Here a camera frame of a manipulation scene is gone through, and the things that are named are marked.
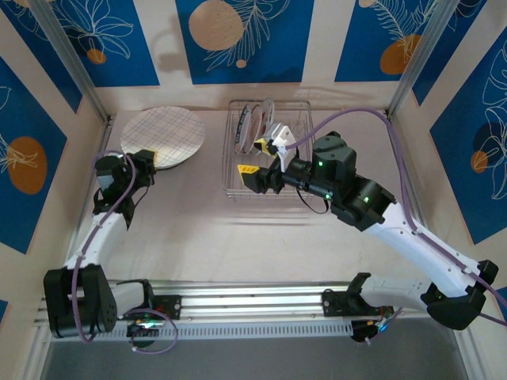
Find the white plate orange sun print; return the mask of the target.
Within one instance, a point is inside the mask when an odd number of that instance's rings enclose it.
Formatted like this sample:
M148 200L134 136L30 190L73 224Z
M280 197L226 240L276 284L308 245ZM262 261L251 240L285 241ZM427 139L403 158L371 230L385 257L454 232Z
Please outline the white plate orange sun print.
M250 125L246 136L246 142L242 149L244 154L248 154L254 148L254 142L257 139L257 133L261 126L262 110L259 104L253 107L250 117Z

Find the grey speckled plate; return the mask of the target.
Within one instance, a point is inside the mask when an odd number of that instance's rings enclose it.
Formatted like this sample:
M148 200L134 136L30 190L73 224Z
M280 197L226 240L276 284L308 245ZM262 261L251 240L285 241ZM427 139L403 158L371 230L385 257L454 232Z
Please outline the grey speckled plate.
M195 154L174 155L174 154L157 153L154 158L154 167L157 172L173 169L178 167L179 165L184 164L194 156Z

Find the white plaid lined plate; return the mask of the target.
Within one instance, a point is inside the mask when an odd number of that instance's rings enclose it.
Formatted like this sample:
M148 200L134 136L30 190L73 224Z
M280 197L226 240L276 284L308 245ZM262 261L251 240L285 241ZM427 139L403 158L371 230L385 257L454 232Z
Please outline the white plaid lined plate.
M203 120L186 108L164 106L142 111L120 135L126 153L154 152L154 167L169 169L191 158L203 145Z

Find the white plate red fruit print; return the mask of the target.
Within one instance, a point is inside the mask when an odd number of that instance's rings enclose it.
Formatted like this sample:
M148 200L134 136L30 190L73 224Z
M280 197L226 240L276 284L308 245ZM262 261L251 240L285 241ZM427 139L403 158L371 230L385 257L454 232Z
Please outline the white plate red fruit print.
M271 97L266 97L260 103L260 110L261 121L257 128L257 134L254 140L258 140L260 137L262 137L273 123L275 111L274 100Z

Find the dark blue rimmed plate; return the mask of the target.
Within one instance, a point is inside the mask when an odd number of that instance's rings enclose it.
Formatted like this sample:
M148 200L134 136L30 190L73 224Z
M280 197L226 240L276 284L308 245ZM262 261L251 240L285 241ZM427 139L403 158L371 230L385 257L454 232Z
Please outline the dark blue rimmed plate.
M251 107L249 104L246 104L242 109L236 127L236 133L234 137L234 152L236 154L241 153L246 145L246 139L249 133L250 123L251 123Z

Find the black base electronics box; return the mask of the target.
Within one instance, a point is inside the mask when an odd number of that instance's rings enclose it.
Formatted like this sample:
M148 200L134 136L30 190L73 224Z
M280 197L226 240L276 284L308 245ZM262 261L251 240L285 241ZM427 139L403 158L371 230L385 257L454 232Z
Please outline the black base electronics box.
M133 336L141 336L141 337L156 337L159 336L159 328L160 324L155 323L153 321L133 321L127 327L127 337L131 338Z
M378 320L355 320L351 321L353 335L351 339L357 343L367 343L379 333Z

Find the aluminium side rail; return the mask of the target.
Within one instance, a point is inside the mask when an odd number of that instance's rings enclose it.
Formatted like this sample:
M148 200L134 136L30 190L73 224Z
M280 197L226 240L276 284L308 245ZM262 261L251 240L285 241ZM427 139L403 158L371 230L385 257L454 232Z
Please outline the aluminium side rail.
M395 162L399 172L401 203L404 207L408 207L411 218L415 221L422 222L421 210L414 191L413 182L410 177L409 159L404 150L401 135L397 132L393 124L389 112L384 109L383 115L386 117L390 126L387 127L387 134L390 139L391 148L395 157Z
M97 190L97 180L96 174L94 172L94 160L95 158L105 150L108 146L110 135L112 133L112 125L114 123L114 116L108 116L107 122L105 124L105 129L101 135L101 140L99 146L97 148L97 152L92 157L92 172L90 174L90 180L88 182L88 186L86 189L86 196L83 201L82 209L80 211L78 224L74 230L74 233L71 238L71 242L69 245L69 250L67 257L71 257L79 245L81 244L82 239L85 237L86 232L90 228L91 219L92 219L92 210L93 210L93 194Z

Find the aluminium corner post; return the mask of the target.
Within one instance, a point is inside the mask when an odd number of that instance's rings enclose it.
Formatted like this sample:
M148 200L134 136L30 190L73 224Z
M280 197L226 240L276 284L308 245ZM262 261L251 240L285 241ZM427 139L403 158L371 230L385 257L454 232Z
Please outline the aluminium corner post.
M53 13L50 5L45 0L27 0L30 10L37 23L42 28L51 46L58 55L59 60L65 66L80 93L91 105L98 118L105 124L109 121L109 114L105 110L100 97L95 90L81 59L69 41L67 34Z
M459 0L438 0L433 15L429 18L425 31L402 74L398 87L387 108L387 118L392 120L412 91L437 42L451 19Z

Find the aluminium rail frame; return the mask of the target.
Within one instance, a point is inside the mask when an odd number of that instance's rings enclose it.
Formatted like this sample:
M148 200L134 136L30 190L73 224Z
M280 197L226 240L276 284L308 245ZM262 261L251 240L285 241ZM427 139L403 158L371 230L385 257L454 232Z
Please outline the aluminium rail frame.
M179 320L289 320L325 317L321 294L325 289L358 294L368 305L425 311L421 296L428 280L387 279L372 275L365 281L331 283L184 283L133 279L109 282L117 317L136 306L150 304L155 295L180 295Z

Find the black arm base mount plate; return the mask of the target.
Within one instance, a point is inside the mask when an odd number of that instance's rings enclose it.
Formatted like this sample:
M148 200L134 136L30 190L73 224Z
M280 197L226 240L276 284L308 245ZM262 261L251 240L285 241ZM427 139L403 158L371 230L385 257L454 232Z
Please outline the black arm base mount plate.
M325 317L379 316L380 309L368 305L358 294L325 289L321 294Z
M152 310L157 311L160 314L165 314L172 320L179 320L180 314L182 311L182 297L177 294L163 294L163 295L155 295L150 304L141 305L140 308L151 307ZM118 316L119 320L127 319L127 320L147 320L154 319L164 321L165 318L159 316L158 314L153 314L152 312L136 312L123 314Z

